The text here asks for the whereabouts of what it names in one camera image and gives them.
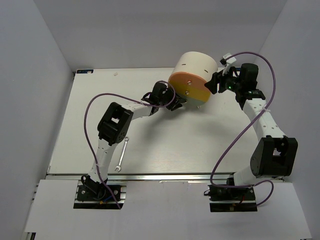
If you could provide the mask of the orange top drawer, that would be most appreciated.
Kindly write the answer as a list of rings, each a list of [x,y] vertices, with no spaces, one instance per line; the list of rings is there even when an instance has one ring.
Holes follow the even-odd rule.
[[[207,81],[203,77],[188,72],[179,71],[172,73],[168,82],[177,92],[191,91],[194,89],[205,92],[209,91],[205,87]]]

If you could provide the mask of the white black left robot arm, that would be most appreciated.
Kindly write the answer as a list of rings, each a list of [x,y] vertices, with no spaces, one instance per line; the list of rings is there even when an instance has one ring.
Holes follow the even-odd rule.
[[[113,96],[125,99],[131,104],[112,102],[97,125],[98,147],[94,150],[87,131],[87,117],[94,100],[102,96]],[[127,136],[132,121],[154,115],[160,108],[175,111],[187,102],[174,87],[163,80],[157,81],[151,92],[147,92],[140,100],[134,100],[115,93],[100,93],[88,103],[83,120],[84,135],[93,153],[94,163],[87,175],[81,177],[82,184],[94,199],[105,196],[108,180],[108,169],[114,151]]]

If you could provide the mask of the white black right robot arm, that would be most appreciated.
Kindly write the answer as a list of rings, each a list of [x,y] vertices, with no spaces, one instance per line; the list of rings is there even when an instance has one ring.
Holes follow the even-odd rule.
[[[259,179],[290,176],[298,150],[297,140],[286,136],[267,110],[266,97],[257,88],[258,72],[257,65],[244,63],[238,76],[234,76],[231,67],[213,73],[205,83],[212,94],[226,90],[235,93],[235,100],[249,118],[258,139],[249,166],[235,172],[227,181],[225,192],[233,200],[243,195],[245,186],[253,186]]]

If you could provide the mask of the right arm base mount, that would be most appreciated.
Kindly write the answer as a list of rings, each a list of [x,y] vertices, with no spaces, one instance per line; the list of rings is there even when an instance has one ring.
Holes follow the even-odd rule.
[[[257,212],[256,196],[251,188],[221,188],[208,185],[203,195],[209,197],[212,213]]]

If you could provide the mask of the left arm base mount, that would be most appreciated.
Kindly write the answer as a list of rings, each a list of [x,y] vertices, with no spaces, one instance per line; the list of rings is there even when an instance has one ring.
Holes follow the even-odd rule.
[[[82,210],[120,210],[126,199],[127,186],[111,184],[109,188],[112,190],[120,207],[118,207],[111,193],[104,185],[102,186],[102,191],[96,195],[83,184],[79,183],[76,189],[73,208]]]

